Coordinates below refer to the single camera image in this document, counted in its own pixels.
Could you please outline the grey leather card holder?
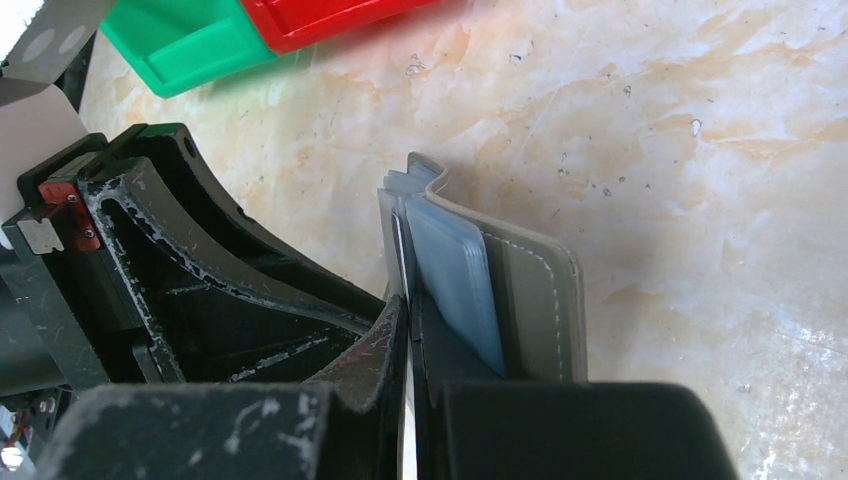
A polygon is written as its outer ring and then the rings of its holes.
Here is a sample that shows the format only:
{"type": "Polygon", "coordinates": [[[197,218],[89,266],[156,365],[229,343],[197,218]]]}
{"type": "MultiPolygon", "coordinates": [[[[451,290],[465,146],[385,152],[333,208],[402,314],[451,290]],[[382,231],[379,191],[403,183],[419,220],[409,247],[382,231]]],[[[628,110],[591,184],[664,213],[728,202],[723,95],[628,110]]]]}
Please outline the grey leather card holder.
{"type": "Polygon", "coordinates": [[[588,378],[582,272],[558,240],[462,206],[447,167],[413,152],[378,190],[391,293],[402,293],[391,212],[403,225],[411,296],[426,293],[497,374],[588,378]]]}

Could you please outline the grey credit card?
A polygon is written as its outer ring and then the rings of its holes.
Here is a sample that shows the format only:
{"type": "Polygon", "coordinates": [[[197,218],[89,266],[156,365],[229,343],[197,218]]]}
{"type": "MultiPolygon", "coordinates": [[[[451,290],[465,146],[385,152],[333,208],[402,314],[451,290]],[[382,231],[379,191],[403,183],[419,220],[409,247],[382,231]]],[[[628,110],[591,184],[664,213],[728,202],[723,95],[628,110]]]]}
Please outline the grey credit card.
{"type": "Polygon", "coordinates": [[[392,234],[393,234],[393,242],[395,245],[397,263],[398,263],[398,271],[399,278],[402,287],[403,298],[405,299],[405,303],[407,306],[410,306],[411,303],[411,294],[408,280],[408,269],[406,265],[406,254],[405,254],[405,242],[403,235],[403,225],[399,215],[395,212],[391,212],[391,224],[392,224],[392,234]]]}

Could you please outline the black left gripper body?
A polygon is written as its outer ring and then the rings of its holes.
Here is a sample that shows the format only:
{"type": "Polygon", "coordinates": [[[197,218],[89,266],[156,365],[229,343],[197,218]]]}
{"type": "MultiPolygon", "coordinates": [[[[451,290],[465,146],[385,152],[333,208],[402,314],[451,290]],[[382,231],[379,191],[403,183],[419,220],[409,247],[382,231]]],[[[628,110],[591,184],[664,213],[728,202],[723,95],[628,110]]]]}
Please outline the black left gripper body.
{"type": "Polygon", "coordinates": [[[241,302],[156,249],[112,201],[98,221],[80,172],[109,142],[90,134],[22,174],[3,227],[1,276],[28,314],[52,378],[107,383],[303,381],[363,334],[241,302]]]}

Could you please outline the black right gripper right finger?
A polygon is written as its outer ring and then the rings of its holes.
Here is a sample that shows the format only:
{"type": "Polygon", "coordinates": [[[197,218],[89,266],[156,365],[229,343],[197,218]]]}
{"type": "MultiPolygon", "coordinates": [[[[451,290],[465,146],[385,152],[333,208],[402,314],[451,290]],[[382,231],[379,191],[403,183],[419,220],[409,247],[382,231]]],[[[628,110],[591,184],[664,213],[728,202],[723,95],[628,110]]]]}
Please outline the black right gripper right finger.
{"type": "Polygon", "coordinates": [[[421,479],[736,477],[711,413],[681,385],[503,379],[426,295],[410,329],[421,479]]]}

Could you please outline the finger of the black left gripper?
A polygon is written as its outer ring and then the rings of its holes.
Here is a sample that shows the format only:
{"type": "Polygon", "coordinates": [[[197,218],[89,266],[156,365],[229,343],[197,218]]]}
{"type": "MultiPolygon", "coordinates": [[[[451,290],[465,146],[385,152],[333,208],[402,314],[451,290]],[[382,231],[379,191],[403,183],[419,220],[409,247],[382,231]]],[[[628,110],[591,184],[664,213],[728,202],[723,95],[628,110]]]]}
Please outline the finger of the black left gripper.
{"type": "Polygon", "coordinates": [[[137,124],[80,172],[91,215],[116,203],[179,268],[241,302],[367,332],[385,304],[249,217],[222,186],[188,128],[137,124]]]}

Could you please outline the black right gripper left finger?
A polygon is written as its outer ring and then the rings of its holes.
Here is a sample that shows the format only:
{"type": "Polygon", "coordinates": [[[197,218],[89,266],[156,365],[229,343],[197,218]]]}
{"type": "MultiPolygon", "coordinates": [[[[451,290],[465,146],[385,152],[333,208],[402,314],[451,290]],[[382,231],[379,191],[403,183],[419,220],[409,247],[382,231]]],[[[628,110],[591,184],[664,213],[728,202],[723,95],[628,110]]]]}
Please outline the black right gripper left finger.
{"type": "Polygon", "coordinates": [[[301,383],[106,385],[70,407],[43,479],[395,479],[407,305],[301,383]]]}

